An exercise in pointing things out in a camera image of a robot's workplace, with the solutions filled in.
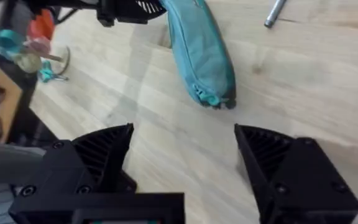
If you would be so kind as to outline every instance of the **black 3d-printed part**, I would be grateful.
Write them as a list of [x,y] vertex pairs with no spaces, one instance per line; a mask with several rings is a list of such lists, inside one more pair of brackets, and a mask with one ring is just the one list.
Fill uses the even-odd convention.
[[120,0],[117,11],[118,21],[135,23],[146,23],[166,12],[159,0]]
[[350,224],[358,200],[311,138],[234,128],[261,224]]
[[128,186],[116,185],[120,180],[131,182],[121,167],[133,132],[133,124],[127,124],[95,131],[73,140],[72,145],[96,182],[98,192],[125,190],[116,187],[136,190],[134,181]]
[[134,127],[96,131],[45,148],[42,163],[9,209],[18,224],[158,220],[184,224],[184,194],[135,194],[122,171]]

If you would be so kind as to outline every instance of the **metal rod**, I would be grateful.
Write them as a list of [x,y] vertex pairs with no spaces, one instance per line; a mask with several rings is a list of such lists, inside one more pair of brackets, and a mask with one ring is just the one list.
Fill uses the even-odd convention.
[[286,0],[277,0],[276,3],[273,6],[272,11],[268,15],[266,21],[265,21],[265,27],[272,28],[274,23],[277,20],[277,17],[281,10],[283,9],[284,3]]
[[37,147],[0,144],[0,183],[22,185],[36,170],[45,151]]

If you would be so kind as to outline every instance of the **wood grain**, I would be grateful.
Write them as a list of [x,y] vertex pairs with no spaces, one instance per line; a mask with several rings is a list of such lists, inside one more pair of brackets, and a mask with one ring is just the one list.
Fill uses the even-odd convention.
[[188,96],[166,16],[105,29],[93,11],[57,27],[69,82],[39,83],[31,108],[62,139],[134,123],[124,164],[143,192],[185,192],[188,223],[258,223],[234,123],[317,139],[358,196],[358,1],[209,0],[232,58],[237,107]]

